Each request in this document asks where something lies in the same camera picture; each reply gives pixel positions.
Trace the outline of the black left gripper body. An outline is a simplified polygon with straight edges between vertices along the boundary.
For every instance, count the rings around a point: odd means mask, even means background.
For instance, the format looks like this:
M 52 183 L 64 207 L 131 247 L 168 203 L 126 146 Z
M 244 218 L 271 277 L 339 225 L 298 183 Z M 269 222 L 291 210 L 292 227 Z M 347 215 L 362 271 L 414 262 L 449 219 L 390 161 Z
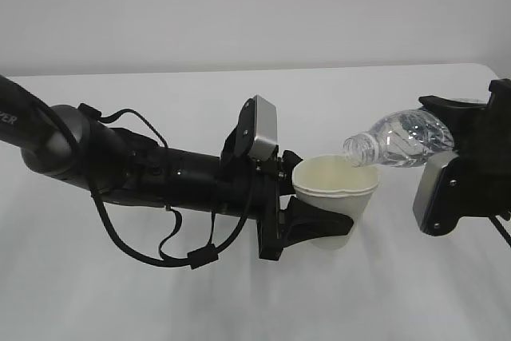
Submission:
M 280 229 L 280 197 L 295 193 L 292 173 L 284 173 L 281 157 L 257 161 L 252 174 L 252 202 L 249 216 L 256 222 L 258 254 L 263 260 L 278 260 L 283 251 Z

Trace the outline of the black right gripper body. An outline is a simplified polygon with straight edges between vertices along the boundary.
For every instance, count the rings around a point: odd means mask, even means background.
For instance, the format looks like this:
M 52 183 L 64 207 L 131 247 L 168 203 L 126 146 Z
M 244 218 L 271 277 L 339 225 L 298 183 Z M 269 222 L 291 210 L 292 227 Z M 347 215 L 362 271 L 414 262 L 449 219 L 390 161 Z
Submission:
M 463 111 L 456 136 L 454 207 L 462 216 L 510 219 L 510 80 L 493 80 L 489 100 Z

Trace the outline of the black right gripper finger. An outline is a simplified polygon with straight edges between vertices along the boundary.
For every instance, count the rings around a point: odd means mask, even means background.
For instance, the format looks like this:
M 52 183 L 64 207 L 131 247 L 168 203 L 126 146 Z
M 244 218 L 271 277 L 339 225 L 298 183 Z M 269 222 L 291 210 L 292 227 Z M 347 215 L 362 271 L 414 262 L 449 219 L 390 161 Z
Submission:
M 486 107 L 484 102 L 450 100 L 434 95 L 421 96 L 418 101 L 421 109 L 434 115 L 450 131 L 455 145 L 464 145 Z

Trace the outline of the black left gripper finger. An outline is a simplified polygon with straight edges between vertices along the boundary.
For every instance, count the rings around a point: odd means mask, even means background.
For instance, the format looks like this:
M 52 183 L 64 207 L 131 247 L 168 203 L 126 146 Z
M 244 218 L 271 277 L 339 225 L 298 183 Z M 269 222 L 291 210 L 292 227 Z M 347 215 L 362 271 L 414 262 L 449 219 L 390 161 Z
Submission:
M 317 248 L 338 250 L 347 244 L 355 226 L 351 217 L 317 208 L 295 196 L 281 213 L 281 239 L 285 248 L 310 242 Z
M 284 173 L 292 173 L 294 168 L 303 161 L 303 158 L 298 156 L 291 150 L 284 150 L 281 157 L 282 170 Z

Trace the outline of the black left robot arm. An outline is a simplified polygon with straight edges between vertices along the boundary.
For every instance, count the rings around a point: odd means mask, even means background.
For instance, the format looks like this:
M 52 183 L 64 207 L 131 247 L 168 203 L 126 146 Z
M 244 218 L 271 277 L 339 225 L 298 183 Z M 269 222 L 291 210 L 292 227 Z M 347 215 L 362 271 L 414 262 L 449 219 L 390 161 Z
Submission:
M 48 106 L 8 78 L 1 80 L 1 139 L 18 147 L 32 171 L 90 192 L 110 239 L 126 255 L 159 268 L 199 268 L 215 262 L 256 222 L 259 257 L 278 260 L 289 246 L 344 236 L 354 226 L 347 215 L 298 198 L 291 175 L 300 158 L 280 151 L 275 106 L 247 99 L 217 157 L 172 149 L 160 135 L 145 137 L 117 128 L 119 113 L 104 116 L 87 105 Z M 144 255 L 117 234 L 107 204 L 164 208 L 181 226 L 182 209 L 229 215 L 237 224 L 221 244 L 176 258 Z

